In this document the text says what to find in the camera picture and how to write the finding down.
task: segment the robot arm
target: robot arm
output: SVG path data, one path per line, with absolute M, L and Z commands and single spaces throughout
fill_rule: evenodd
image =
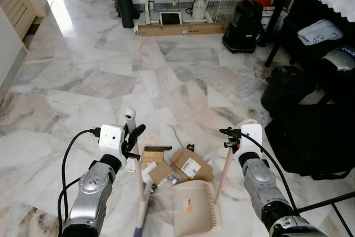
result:
M 254 211 L 270 237 L 326 237 L 290 207 L 276 185 L 275 175 L 260 158 L 259 148 L 242 137 L 241 133 L 244 133 L 261 143 L 259 124 L 246 124 L 241 130 L 221 129 L 220 132 L 229 136 L 225 147 L 234 149 Z
M 93 161 L 79 180 L 79 193 L 65 222 L 62 237 L 98 237 L 106 216 L 106 202 L 111 195 L 116 174 L 127 158 L 139 160 L 131 153 L 145 125 L 135 128 L 128 137 L 128 127 L 104 125 L 100 132 L 100 148 L 109 154 Z
M 79 194 L 65 223 L 63 237 L 97 237 L 106 216 L 106 202 L 121 161 L 104 155 L 93 162 L 79 181 Z

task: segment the cardboard box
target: cardboard box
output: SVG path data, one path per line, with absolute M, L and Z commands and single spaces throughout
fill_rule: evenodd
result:
M 162 180 L 168 177 L 171 173 L 173 173 L 173 169 L 169 166 L 165 161 L 162 161 L 149 172 L 153 183 L 159 185 Z
M 138 25 L 139 36 L 189 36 L 191 34 L 225 33 L 226 23 Z
M 179 149 L 171 159 L 171 167 L 182 177 L 182 181 L 204 180 L 212 182 L 214 179 L 212 167 L 194 152 Z

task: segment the marble floor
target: marble floor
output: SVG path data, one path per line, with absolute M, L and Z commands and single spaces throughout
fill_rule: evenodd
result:
M 218 186 L 227 150 L 219 128 L 246 118 L 270 121 L 260 104 L 271 46 L 254 54 L 231 54 L 221 35 L 137 37 L 115 17 L 111 0 L 53 0 L 35 34 L 25 62 L 0 109 L 0 233 L 4 237 L 56 236 L 60 166 L 74 135 L 102 124 L 124 123 L 124 110 L 137 111 L 145 145 L 188 143 L 213 161 Z M 287 64 L 283 50 L 273 67 Z M 321 92 L 308 96 L 315 103 Z M 271 151 L 264 135 L 264 146 Z M 81 176 L 99 156 L 91 135 L 78 139 L 69 154 L 67 181 Z M 286 173 L 297 206 L 313 204 L 355 189 L 354 170 L 343 180 L 313 181 Z M 266 237 L 232 162 L 220 209 L 223 228 L 204 236 Z M 278 185 L 285 190 L 277 177 Z M 69 190 L 69 205 L 77 194 Z M 133 236 L 138 185 L 121 171 L 108 201 L 102 236 Z M 144 236 L 174 236 L 171 188 L 152 197 Z M 355 204 L 337 204 L 355 232 Z M 347 236 L 330 207 L 304 213 L 329 236 Z

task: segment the gray cloth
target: gray cloth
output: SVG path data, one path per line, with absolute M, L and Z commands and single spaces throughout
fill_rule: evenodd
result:
M 334 23 L 326 19 L 320 21 L 297 32 L 298 38 L 306 46 L 321 43 L 325 40 L 338 40 L 344 34 Z

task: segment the plastic jug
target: plastic jug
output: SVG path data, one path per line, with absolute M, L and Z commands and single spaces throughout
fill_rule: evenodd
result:
M 194 8 L 192 9 L 192 18 L 193 19 L 204 19 L 206 10 L 205 0 L 197 0 L 194 3 Z

